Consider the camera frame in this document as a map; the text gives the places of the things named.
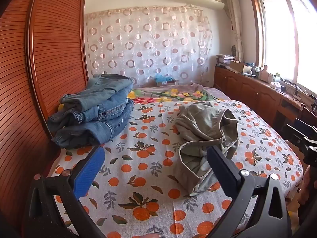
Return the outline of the right hand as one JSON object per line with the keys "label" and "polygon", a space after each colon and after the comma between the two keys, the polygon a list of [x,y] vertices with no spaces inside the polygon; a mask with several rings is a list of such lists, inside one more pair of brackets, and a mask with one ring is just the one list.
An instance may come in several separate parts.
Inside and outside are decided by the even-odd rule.
{"label": "right hand", "polygon": [[305,205],[309,199],[309,183],[310,183],[310,166],[307,167],[304,173],[303,181],[301,182],[301,187],[299,191],[298,203],[300,205]]}

